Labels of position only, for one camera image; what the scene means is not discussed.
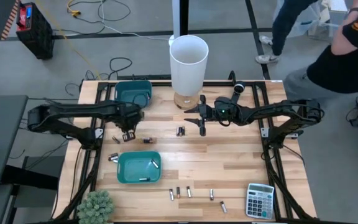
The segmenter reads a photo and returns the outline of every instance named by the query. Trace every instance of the gray floor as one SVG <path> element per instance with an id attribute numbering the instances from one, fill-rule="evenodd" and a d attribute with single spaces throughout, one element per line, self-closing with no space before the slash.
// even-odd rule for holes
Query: gray floor
<path id="1" fill-rule="evenodd" d="M 132 14 L 122 21 L 110 22 L 110 26 L 123 32 L 172 30 L 171 1 L 122 1 L 129 5 Z M 42 3 L 64 29 L 82 32 L 99 29 L 66 14 L 65 1 L 48 0 Z M 125 13 L 124 8 L 115 4 L 109 1 L 106 3 L 106 17 L 120 17 Z M 252 0 L 252 4 L 258 27 L 271 27 L 275 1 Z M 85 18 L 98 18 L 97 4 L 84 4 L 76 9 L 81 10 Z M 250 28 L 250 20 L 243 0 L 191 0 L 189 25 L 190 29 Z M 11 30 L 10 36 L 15 36 L 13 30 L 15 28 Z M 226 79 L 230 70 L 236 71 L 240 79 L 263 79 L 262 69 L 254 61 L 257 51 L 251 33 L 203 34 L 200 37 L 210 47 L 207 79 Z M 133 65 L 120 75 L 170 73 L 168 44 L 164 40 L 118 37 L 75 39 L 71 42 L 100 72 L 109 71 L 110 58 L 128 57 Z M 280 63 L 268 66 L 271 78 L 282 80 L 289 72 L 309 65 L 326 46 L 326 42 L 311 40 L 306 36 L 288 39 Z M 117 62 L 113 68 L 123 65 L 124 62 Z M 65 40 L 56 40 L 53 59 L 48 61 L 37 60 L 20 42 L 0 42 L 0 95 L 75 98 L 78 92 L 70 89 L 74 96 L 69 96 L 64 86 L 67 83 L 79 83 L 89 69 L 70 50 Z M 323 220 L 358 223 L 358 128 L 352 128 L 345 120 L 346 113 L 354 106 L 355 97 L 345 96 L 327 104 L 324 121 L 308 128 L 300 138 L 314 204 L 318 216 Z M 27 109 L 40 103 L 29 101 Z M 23 149 L 25 156 L 41 156 L 62 141 L 58 136 L 19 131 L 11 156 L 19 155 Z M 63 148 L 53 155 L 64 154 Z M 23 158 L 11 159 L 9 163 L 21 166 Z M 20 208 L 15 223 L 46 220 L 52 207 L 50 200 L 46 201 L 48 204 L 40 203 L 38 207 Z"/>

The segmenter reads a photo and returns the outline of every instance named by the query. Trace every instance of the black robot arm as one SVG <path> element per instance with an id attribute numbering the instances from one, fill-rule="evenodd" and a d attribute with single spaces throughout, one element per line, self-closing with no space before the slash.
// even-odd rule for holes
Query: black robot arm
<path id="1" fill-rule="evenodd" d="M 323 117 L 323 111 L 315 100 L 283 100 L 279 103 L 249 108 L 233 103 L 226 97 L 218 97 L 215 108 L 206 104 L 204 95 L 200 96 L 201 104 L 196 108 L 185 111 L 185 113 L 199 113 L 201 119 L 185 119 L 197 124 L 200 127 L 200 134 L 206 135 L 205 122 L 217 121 L 223 126 L 234 123 L 238 126 L 245 126 L 257 119 L 271 118 L 276 116 L 288 116 L 291 119 L 279 127 L 269 130 L 268 143 L 273 147 L 282 147 L 286 135 L 297 131 L 300 128 L 317 124 Z"/>
<path id="2" fill-rule="evenodd" d="M 102 101 L 94 105 L 61 104 L 51 101 L 51 105 L 40 105 L 28 112 L 27 128 L 30 131 L 42 133 L 50 131 L 61 134 L 63 137 L 71 136 L 82 145 L 83 149 L 93 149 L 96 145 L 95 130 L 91 128 L 78 128 L 72 124 L 60 121 L 60 118 L 92 117 L 113 122 L 124 133 L 124 141 L 135 138 L 136 125 L 144 117 L 138 105 L 113 100 Z"/>

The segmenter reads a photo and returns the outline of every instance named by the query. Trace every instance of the black t-shirt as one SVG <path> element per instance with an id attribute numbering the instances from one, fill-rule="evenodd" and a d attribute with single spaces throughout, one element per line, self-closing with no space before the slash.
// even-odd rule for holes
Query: black t-shirt
<path id="1" fill-rule="evenodd" d="M 343 35 L 358 48 L 358 20 L 343 27 Z M 338 93 L 358 92 L 358 49 L 334 55 L 328 46 L 309 66 L 308 78 L 315 84 Z"/>

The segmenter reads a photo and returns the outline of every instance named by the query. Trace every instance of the green plastic tray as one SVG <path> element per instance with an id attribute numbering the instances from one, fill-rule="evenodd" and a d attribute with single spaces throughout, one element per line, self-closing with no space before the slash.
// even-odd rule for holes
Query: green plastic tray
<path id="1" fill-rule="evenodd" d="M 149 105 L 152 97 L 152 84 L 147 80 L 119 82 L 114 92 L 114 100 L 135 103 L 141 108 Z"/>
<path id="2" fill-rule="evenodd" d="M 125 152 L 119 156 L 117 179 L 122 184 L 156 183 L 161 178 L 161 156 L 155 151 Z"/>

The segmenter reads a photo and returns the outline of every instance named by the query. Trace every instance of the white cylindrical container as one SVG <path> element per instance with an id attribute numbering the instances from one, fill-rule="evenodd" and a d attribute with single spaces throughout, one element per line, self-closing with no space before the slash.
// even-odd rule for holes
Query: white cylindrical container
<path id="1" fill-rule="evenodd" d="M 195 96 L 203 87 L 209 48 L 194 35 L 176 38 L 170 46 L 172 87 L 181 96 Z"/>

